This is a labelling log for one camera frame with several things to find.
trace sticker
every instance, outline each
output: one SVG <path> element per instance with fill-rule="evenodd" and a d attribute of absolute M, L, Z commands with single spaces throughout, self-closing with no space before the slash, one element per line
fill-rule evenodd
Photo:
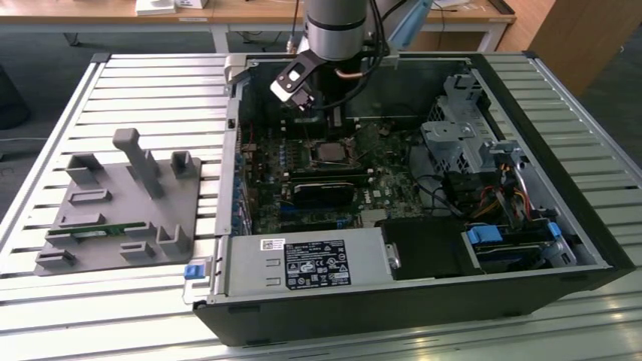
<path fill-rule="evenodd" d="M 350 285 L 343 240 L 286 244 L 285 277 L 291 290 Z"/>
<path fill-rule="evenodd" d="M 180 17 L 179 21 L 191 21 L 194 23 L 202 23 L 204 21 L 208 21 L 207 17 Z"/>
<path fill-rule="evenodd" d="M 283 250 L 285 238 L 262 239 L 261 250 Z"/>

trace aluminum extrusion table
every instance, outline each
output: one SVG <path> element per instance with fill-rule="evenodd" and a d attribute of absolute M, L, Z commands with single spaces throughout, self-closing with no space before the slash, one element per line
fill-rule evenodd
<path fill-rule="evenodd" d="M 487 59 L 633 262 L 642 265 L 638 167 L 538 59 L 491 53 Z M 204 161 L 195 257 L 212 252 L 229 101 L 223 65 L 220 54 L 114 55 L 91 63 L 0 225 L 3 360 L 318 361 L 434 355 L 441 360 L 562 360 L 629 358 L 642 352 L 640 270 L 526 317 L 246 348 L 222 345 L 192 315 L 182 298 L 182 265 L 34 276 L 70 181 L 64 165 L 79 152 L 95 152 L 103 163 L 124 161 L 111 144 L 120 127 L 138 128 L 140 145 L 156 159 L 190 150 Z M 510 138 L 502 120 L 499 126 Z"/>

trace wooden table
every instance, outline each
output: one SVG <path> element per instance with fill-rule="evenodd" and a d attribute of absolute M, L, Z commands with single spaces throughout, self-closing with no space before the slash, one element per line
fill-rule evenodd
<path fill-rule="evenodd" d="M 0 0 L 0 32 L 212 32 L 211 0 L 204 9 L 138 17 L 135 0 Z"/>
<path fill-rule="evenodd" d="M 216 51 L 229 52 L 229 32 L 289 31 L 293 28 L 295 3 L 297 0 L 216 0 L 212 13 Z M 297 16 L 299 26 L 305 18 L 305 0 L 302 4 Z M 473 0 L 467 7 L 454 9 L 458 11 L 443 12 L 443 22 L 442 12 L 431 11 L 422 31 L 483 32 L 478 50 L 495 50 L 507 25 L 515 21 L 515 15 L 502 15 L 487 0 Z"/>
<path fill-rule="evenodd" d="M 305 0 L 298 14 L 305 17 Z M 211 32 L 216 52 L 229 53 L 229 32 L 291 29 L 294 0 L 210 0 L 206 9 L 138 17 L 135 0 L 0 0 L 0 32 Z M 425 32 L 483 32 L 481 51 L 493 51 L 515 16 L 502 15 L 487 0 L 475 9 L 433 11 Z"/>

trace copper pipe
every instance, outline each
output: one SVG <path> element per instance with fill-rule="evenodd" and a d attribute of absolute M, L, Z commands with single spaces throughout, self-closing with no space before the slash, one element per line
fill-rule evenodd
<path fill-rule="evenodd" d="M 355 80 L 363 77 L 363 72 L 361 71 L 358 73 L 345 73 L 341 69 L 334 69 L 334 73 L 341 79 L 346 80 Z"/>

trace motherboard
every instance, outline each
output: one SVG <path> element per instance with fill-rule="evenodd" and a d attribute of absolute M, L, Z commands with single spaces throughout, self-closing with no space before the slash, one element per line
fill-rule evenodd
<path fill-rule="evenodd" d="M 329 141 L 307 125 L 298 136 L 293 123 L 266 129 L 245 148 L 253 234 L 373 227 L 426 213 L 406 166 L 406 131 L 387 119 L 355 120 L 353 134 Z"/>

